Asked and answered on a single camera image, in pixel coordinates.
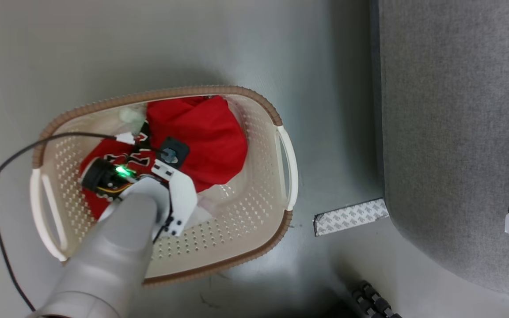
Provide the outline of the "black round left gripper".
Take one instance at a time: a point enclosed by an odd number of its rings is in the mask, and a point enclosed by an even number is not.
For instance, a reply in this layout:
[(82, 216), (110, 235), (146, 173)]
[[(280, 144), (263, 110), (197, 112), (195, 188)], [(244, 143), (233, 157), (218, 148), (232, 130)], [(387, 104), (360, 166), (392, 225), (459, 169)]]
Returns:
[(80, 186), (88, 202), (121, 201), (122, 193), (139, 180), (126, 165), (117, 165), (101, 157), (80, 165)]

